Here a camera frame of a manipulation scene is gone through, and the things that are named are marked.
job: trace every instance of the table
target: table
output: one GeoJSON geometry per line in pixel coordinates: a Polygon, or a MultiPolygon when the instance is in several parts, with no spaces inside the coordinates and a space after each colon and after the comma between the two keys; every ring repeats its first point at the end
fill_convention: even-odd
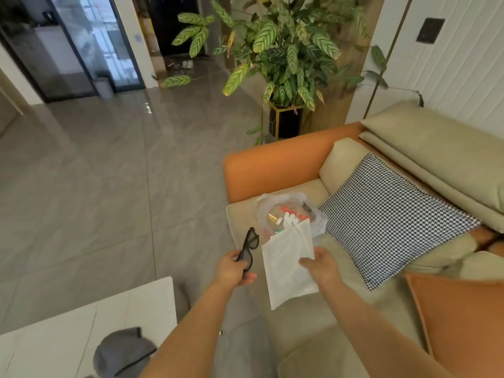
{"type": "Polygon", "coordinates": [[[96,376],[93,354],[113,331],[140,326],[158,347],[177,325],[166,277],[0,336],[0,377],[96,376]]]}

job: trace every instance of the gray cap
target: gray cap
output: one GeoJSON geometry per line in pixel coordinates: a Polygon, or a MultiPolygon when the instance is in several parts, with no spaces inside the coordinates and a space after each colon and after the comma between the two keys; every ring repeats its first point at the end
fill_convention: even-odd
{"type": "Polygon", "coordinates": [[[156,350],[152,341],[142,337],[141,328],[118,330],[98,345],[93,366],[100,378],[138,378],[156,350]]]}

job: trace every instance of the sunglasses frame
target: sunglasses frame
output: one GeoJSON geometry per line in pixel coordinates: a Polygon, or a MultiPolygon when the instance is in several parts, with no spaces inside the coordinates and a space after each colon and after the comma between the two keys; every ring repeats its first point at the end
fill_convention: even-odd
{"type": "Polygon", "coordinates": [[[252,263],[254,262],[254,258],[252,257],[252,252],[250,252],[250,251],[257,249],[257,247],[259,247],[259,235],[257,233],[255,233],[254,227],[250,227],[249,231],[247,232],[247,235],[245,236],[245,240],[243,241],[243,246],[241,248],[240,254],[236,258],[236,261],[243,260],[243,256],[244,256],[245,252],[249,253],[250,265],[246,269],[243,270],[244,272],[248,272],[250,270],[250,268],[252,267],[252,263]],[[257,241],[257,245],[251,246],[252,242],[254,242],[254,241],[257,241]]]}

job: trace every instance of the hand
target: hand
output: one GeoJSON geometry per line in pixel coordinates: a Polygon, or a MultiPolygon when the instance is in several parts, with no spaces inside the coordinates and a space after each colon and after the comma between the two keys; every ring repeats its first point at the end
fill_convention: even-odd
{"type": "Polygon", "coordinates": [[[320,290],[335,285],[340,280],[338,265],[329,251],[322,247],[315,247],[315,260],[300,258],[299,264],[309,270],[320,290]]]}
{"type": "Polygon", "coordinates": [[[237,286],[249,285],[257,277],[257,273],[243,272],[247,267],[246,261],[235,261],[240,254],[239,250],[226,253],[217,266],[214,282],[232,291],[237,286]]]}

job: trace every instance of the plant stand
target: plant stand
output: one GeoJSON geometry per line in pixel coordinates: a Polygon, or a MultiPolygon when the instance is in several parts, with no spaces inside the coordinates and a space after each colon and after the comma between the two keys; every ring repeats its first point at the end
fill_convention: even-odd
{"type": "Polygon", "coordinates": [[[299,135],[304,105],[281,107],[268,101],[270,106],[269,132],[277,140],[299,135]]]}

